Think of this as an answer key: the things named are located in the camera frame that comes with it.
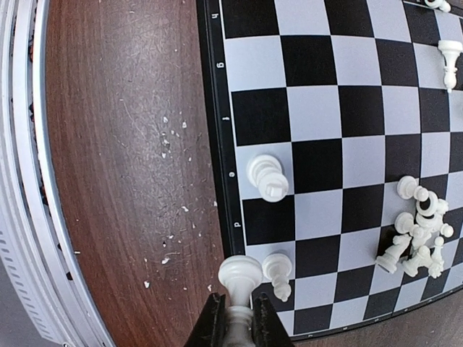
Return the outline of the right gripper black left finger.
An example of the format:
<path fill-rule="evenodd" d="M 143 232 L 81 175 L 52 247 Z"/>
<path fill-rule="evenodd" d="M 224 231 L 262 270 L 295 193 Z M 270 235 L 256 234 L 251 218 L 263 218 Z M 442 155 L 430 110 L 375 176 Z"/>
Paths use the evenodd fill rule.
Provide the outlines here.
<path fill-rule="evenodd" d="M 211 293 L 184 347 L 222 347 L 226 329 L 226 295 Z"/>

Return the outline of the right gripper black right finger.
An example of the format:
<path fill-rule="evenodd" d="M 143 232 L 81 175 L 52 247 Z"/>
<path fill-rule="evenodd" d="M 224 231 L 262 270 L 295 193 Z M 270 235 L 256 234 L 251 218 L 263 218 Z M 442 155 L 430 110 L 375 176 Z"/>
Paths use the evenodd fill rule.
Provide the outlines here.
<path fill-rule="evenodd" d="M 260 294 L 253 301 L 252 339 L 257 347 L 292 345 L 288 333 L 266 294 Z"/>

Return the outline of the white chess queen piece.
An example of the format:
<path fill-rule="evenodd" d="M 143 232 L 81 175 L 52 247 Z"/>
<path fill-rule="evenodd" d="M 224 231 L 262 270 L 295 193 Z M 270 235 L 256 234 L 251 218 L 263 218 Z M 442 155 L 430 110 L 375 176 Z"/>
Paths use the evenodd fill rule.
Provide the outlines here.
<path fill-rule="evenodd" d="M 225 259 L 218 279 L 229 294 L 223 346 L 255 346 L 252 340 L 252 292 L 262 283 L 261 264 L 254 258 L 235 255 Z"/>

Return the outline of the white chess bishop piece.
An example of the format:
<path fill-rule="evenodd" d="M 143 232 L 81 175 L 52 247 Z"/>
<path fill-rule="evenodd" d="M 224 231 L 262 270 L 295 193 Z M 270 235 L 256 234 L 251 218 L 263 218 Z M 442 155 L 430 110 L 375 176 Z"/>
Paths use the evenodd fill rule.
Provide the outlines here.
<path fill-rule="evenodd" d="M 292 294 L 289 275 L 292 271 L 291 260 L 282 253 L 268 255 L 262 263 L 263 274 L 271 281 L 275 297 L 287 302 Z"/>

